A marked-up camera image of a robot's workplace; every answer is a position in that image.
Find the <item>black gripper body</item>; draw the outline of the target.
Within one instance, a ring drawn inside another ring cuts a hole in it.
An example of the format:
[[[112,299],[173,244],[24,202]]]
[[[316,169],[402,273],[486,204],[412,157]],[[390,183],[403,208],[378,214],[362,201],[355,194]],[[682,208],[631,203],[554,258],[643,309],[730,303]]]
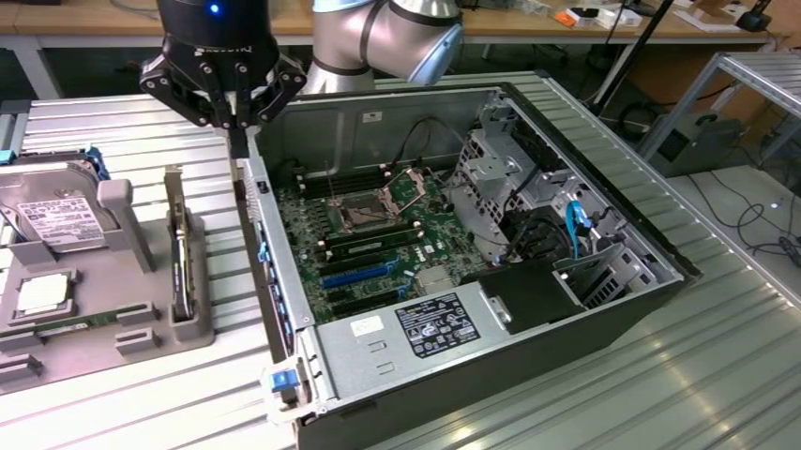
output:
[[[177,67],[193,67],[208,56],[225,64],[243,61],[259,70],[274,68],[279,51],[267,0],[159,0],[156,6],[163,54]]]

